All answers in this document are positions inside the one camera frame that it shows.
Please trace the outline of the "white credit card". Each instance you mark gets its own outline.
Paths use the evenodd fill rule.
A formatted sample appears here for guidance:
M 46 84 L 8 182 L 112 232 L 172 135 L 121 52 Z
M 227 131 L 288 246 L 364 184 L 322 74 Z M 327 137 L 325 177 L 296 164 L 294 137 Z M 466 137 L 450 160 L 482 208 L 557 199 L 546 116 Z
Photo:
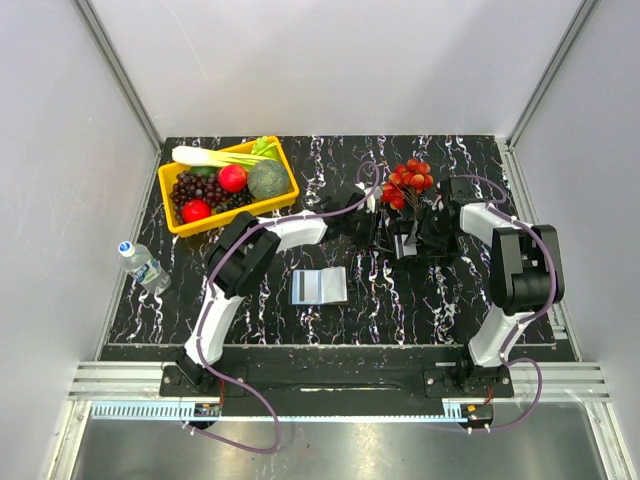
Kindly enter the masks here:
M 291 302 L 294 305 L 314 305 L 321 300 L 319 270 L 295 270 L 291 279 Z

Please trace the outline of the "plastic water bottle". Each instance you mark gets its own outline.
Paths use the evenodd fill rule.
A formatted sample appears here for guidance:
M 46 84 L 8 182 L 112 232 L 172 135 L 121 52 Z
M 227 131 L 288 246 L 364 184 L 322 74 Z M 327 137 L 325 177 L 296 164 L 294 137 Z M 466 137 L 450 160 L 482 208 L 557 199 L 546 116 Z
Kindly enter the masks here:
M 121 269 L 148 293 L 159 296 L 171 285 L 168 273 L 144 245 L 123 241 L 118 253 Z

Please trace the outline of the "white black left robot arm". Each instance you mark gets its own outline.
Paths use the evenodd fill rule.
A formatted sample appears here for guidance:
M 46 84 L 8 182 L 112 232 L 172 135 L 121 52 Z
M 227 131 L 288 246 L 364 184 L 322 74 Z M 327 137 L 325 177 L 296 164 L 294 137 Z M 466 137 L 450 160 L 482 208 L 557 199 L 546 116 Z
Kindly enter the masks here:
M 243 211 L 226 226 L 207 262 L 205 297 L 196 328 L 175 360 L 182 383 L 193 394 L 213 390 L 231 321 L 243 299 L 262 282 L 275 256 L 341 235 L 356 237 L 375 220 L 382 189 L 361 184 L 344 187 L 316 211 L 282 217 L 256 217 Z

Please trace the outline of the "dark purple grape bunch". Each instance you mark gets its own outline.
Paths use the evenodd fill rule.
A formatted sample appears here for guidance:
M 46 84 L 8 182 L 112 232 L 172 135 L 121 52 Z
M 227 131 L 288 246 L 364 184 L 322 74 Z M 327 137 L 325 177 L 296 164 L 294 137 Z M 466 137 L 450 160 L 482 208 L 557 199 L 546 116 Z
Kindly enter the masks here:
M 178 173 L 169 191 L 169 202 L 174 213 L 181 214 L 183 205 L 193 199 L 202 199 L 211 207 L 213 214 L 224 213 L 248 206 L 254 200 L 246 186 L 238 193 L 229 193 L 221 188 L 218 172 L 209 177 L 193 175 L 190 170 Z

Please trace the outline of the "yellow plastic tray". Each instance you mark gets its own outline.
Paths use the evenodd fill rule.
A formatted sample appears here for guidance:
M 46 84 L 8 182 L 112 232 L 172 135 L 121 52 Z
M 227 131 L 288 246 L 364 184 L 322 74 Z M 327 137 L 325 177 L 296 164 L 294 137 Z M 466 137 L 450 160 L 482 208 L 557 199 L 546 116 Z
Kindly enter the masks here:
M 176 146 L 158 179 L 168 229 L 183 238 L 227 225 L 239 213 L 291 206 L 300 193 L 275 136 L 221 150 Z

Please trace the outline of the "green melon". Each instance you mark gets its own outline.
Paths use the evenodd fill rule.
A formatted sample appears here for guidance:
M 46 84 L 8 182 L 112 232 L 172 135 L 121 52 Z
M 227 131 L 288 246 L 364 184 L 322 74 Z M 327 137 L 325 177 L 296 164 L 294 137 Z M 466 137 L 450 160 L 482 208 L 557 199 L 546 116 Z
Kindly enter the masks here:
M 261 160 L 248 173 L 248 189 L 257 200 L 284 195 L 289 190 L 289 184 L 286 168 L 275 160 Z

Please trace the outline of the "red tomato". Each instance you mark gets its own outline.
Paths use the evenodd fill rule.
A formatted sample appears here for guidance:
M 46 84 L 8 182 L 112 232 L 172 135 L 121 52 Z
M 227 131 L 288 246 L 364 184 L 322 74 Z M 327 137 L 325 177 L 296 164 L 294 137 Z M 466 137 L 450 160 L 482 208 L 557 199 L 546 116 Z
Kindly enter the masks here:
M 202 199 L 187 201 L 181 209 L 181 217 L 184 223 L 192 223 L 211 216 L 211 207 Z

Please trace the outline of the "red artificial berry bunch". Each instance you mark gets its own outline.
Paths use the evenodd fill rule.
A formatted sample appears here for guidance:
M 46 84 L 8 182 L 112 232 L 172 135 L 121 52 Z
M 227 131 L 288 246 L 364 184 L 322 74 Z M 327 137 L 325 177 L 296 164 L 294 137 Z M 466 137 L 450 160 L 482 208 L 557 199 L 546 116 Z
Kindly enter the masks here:
M 416 158 L 397 165 L 381 187 L 380 201 L 392 210 L 412 210 L 418 213 L 423 206 L 424 193 L 434 185 L 431 166 Z

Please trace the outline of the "white green leek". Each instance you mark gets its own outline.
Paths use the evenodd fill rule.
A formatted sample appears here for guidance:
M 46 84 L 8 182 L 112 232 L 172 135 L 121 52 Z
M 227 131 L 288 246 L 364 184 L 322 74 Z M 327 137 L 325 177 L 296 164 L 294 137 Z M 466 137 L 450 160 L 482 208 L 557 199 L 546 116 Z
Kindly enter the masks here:
M 223 168 L 238 165 L 251 169 L 260 161 L 278 158 L 277 143 L 270 141 L 266 136 L 258 138 L 249 153 L 214 151 L 190 146 L 178 146 L 172 149 L 173 161 L 189 167 Z

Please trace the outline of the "black leather card holder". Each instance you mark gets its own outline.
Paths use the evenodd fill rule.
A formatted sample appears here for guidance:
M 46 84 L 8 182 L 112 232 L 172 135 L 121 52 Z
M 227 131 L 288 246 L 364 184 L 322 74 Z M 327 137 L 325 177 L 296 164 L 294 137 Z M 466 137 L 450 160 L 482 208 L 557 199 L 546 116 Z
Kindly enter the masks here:
M 301 306 L 345 304 L 348 300 L 346 269 L 294 270 L 290 303 Z

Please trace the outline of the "red apple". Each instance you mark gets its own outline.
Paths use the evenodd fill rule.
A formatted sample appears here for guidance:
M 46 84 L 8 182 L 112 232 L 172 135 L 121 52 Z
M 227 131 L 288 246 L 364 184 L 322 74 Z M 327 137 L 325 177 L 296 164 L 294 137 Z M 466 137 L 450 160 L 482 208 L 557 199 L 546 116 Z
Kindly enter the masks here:
M 218 172 L 218 182 L 229 193 L 242 191 L 248 182 L 248 172 L 240 165 L 227 165 Z

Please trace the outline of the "black card storage box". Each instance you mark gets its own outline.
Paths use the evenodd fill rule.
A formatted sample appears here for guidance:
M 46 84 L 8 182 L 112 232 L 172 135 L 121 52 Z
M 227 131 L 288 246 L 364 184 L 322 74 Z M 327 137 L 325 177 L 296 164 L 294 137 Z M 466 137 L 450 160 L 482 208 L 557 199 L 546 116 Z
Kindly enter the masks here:
M 390 224 L 393 263 L 399 269 L 448 266 L 460 257 L 452 231 L 424 218 L 394 220 Z

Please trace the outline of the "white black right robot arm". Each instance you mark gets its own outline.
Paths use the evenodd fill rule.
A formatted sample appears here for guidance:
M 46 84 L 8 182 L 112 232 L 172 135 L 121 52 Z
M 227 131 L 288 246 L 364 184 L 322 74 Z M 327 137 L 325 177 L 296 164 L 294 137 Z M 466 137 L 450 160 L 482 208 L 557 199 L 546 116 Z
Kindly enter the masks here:
M 464 234 L 490 248 L 491 307 L 449 374 L 449 382 L 469 396 L 501 381 L 524 330 L 565 292 L 555 227 L 532 225 L 499 210 L 505 193 L 498 200 L 475 197 L 472 178 L 441 181 L 436 206 L 418 216 L 417 231 L 419 251 L 435 261 L 458 257 L 458 238 Z

